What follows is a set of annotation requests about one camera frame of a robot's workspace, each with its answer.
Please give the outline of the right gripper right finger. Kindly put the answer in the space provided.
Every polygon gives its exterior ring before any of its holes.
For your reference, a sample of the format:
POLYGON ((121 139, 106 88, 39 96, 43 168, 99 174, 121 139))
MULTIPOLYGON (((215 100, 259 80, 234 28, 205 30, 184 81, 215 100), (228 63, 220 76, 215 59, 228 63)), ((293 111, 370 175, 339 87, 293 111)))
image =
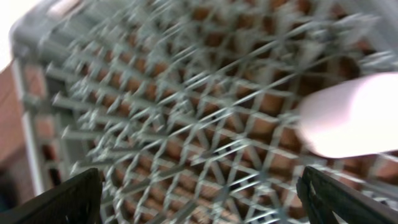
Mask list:
POLYGON ((311 224, 397 224, 397 211, 333 179, 314 167, 306 166, 298 178, 297 195, 311 224))

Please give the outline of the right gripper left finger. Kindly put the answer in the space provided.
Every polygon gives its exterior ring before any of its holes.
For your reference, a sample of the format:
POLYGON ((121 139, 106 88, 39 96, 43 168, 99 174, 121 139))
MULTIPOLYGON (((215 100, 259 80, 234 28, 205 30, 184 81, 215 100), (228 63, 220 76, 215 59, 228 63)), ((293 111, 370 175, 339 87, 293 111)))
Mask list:
POLYGON ((103 184, 90 168, 28 202, 1 213, 2 224, 100 222, 103 184))

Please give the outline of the pink-tinted white cup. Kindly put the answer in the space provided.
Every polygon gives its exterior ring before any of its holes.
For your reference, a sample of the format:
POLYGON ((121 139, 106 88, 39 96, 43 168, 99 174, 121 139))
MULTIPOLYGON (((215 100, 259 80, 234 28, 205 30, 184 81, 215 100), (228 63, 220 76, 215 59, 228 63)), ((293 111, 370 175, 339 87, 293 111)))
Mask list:
POLYGON ((329 158, 397 150, 397 73, 349 80, 306 96, 297 136, 329 158))

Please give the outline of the grey dishwasher rack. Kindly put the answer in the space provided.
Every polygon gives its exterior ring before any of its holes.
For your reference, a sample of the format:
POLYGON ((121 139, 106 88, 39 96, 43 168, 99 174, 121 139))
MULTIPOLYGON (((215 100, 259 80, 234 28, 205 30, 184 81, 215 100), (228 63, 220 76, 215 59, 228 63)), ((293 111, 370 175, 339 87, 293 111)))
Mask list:
POLYGON ((35 193, 100 171, 101 223, 307 223, 313 166, 397 208, 397 153, 322 158, 311 93, 397 70, 396 1, 41 1, 10 41, 35 193))

